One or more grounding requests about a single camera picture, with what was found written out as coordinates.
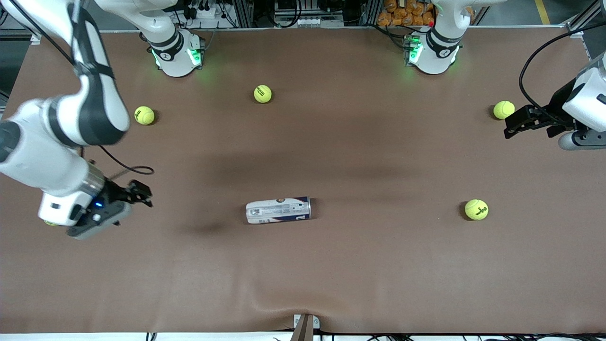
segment brown tablecloth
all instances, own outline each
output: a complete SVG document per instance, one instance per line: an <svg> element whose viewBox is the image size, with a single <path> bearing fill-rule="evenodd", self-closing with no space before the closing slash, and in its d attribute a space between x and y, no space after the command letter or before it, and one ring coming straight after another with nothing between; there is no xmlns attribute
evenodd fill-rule
<svg viewBox="0 0 606 341"><path fill-rule="evenodd" d="M300 312L339 333L604 331L605 152L505 140L489 114L526 104L519 71L561 32L469 30L438 76L375 30L220 32L185 78L136 34L104 35L129 110L160 115L109 148L156 169L119 181L148 184L155 207L77 241L36 216L40 190L2 177L0 331L272 330ZM527 89L546 103L586 62L581 40L557 42ZM78 87L52 46L31 47L7 114ZM245 223L249 201L303 195L314 220ZM461 217L472 198L486 220Z"/></svg>

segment brown tabletop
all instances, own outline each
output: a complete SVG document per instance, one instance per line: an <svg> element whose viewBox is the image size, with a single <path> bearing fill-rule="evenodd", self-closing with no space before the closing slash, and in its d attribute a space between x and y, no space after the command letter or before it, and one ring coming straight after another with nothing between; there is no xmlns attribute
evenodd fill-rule
<svg viewBox="0 0 606 341"><path fill-rule="evenodd" d="M505 140L488 111L527 103L519 71L561 32L469 30L438 76L375 30L221 32L185 78L136 34L104 35L129 110L160 114L109 148L156 169L119 180L155 206L77 241L37 217L40 190L2 177L0 331L273 330L300 312L339 333L604 331L605 152ZM527 89L545 103L586 62L580 39L557 42ZM31 47L7 113L78 87L50 44ZM249 201L303 195L316 219L245 223ZM472 198L486 220L461 217Z"/></svg>

